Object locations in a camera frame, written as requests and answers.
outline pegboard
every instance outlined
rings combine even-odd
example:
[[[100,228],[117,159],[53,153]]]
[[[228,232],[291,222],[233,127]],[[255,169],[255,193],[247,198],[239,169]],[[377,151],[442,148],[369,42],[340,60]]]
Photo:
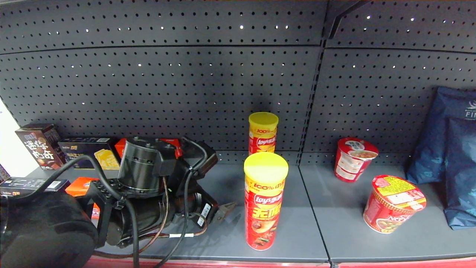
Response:
[[[1,98],[20,125],[63,136],[203,140],[248,149],[248,116],[279,116],[277,150],[299,149],[319,47],[130,47],[0,55]]]
[[[412,153],[437,86],[475,90],[476,55],[325,49],[304,152],[356,136],[382,153]]]
[[[476,52],[475,1],[373,1],[344,16],[327,47]]]
[[[108,46],[319,45],[325,1],[27,1],[0,6],[0,53]]]
[[[394,154],[380,153],[374,160],[372,165],[405,165],[407,164],[410,154]],[[331,153],[303,153],[301,157],[301,165],[334,165],[336,162],[336,152]]]
[[[289,165],[298,165],[299,152],[276,151]],[[217,151],[219,164],[243,164],[248,157],[248,151]]]

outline lay's chip can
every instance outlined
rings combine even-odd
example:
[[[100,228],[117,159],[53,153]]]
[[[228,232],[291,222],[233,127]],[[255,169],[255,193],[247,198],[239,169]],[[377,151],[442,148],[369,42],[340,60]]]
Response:
[[[249,116],[249,155],[258,152],[274,152],[278,121],[275,114],[267,112],[252,113]]]
[[[255,250],[270,248],[276,236],[288,163],[260,152],[245,160],[245,238]]]

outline blue bag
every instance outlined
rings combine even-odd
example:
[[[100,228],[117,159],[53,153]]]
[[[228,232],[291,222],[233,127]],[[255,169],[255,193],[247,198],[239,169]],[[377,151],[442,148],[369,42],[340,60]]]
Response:
[[[445,216],[453,229],[476,227],[476,121],[448,119]]]
[[[415,184],[444,181],[447,118],[476,120],[476,92],[439,87],[407,170]]]

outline chocolate box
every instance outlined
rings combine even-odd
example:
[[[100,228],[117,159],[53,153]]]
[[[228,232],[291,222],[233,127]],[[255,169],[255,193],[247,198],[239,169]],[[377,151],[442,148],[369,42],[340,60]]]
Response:
[[[0,165],[0,183],[2,183],[4,180],[9,179],[11,176],[8,174],[8,172],[3,168],[3,166]]]
[[[28,124],[15,133],[42,169],[60,168],[66,163],[58,141],[60,135],[53,124]]]
[[[45,181],[46,179],[11,177],[0,184],[0,193],[6,196],[30,194]],[[45,189],[45,192],[64,192],[69,185],[70,183],[67,179],[57,179]]]
[[[119,170],[120,158],[114,148],[116,142],[117,139],[107,137],[74,137],[62,139],[58,144],[68,159],[89,155],[98,160],[102,169]],[[80,169],[94,168],[88,160],[81,160],[74,167]]]

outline instant noodle cup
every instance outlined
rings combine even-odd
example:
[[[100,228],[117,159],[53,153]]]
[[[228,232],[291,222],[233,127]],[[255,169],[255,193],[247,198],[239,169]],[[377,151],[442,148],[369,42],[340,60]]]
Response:
[[[340,139],[334,175],[345,182],[356,182],[377,155],[377,147],[369,142],[351,137]]]
[[[408,181],[379,175],[364,210],[364,220],[374,231],[390,234],[417,211],[426,207],[423,193]]]
[[[250,247],[266,250],[274,243],[288,163],[269,152],[245,160],[245,239]]]
[[[248,152],[250,155],[258,152],[274,152],[278,121],[275,114],[267,112],[252,113],[249,116]]]

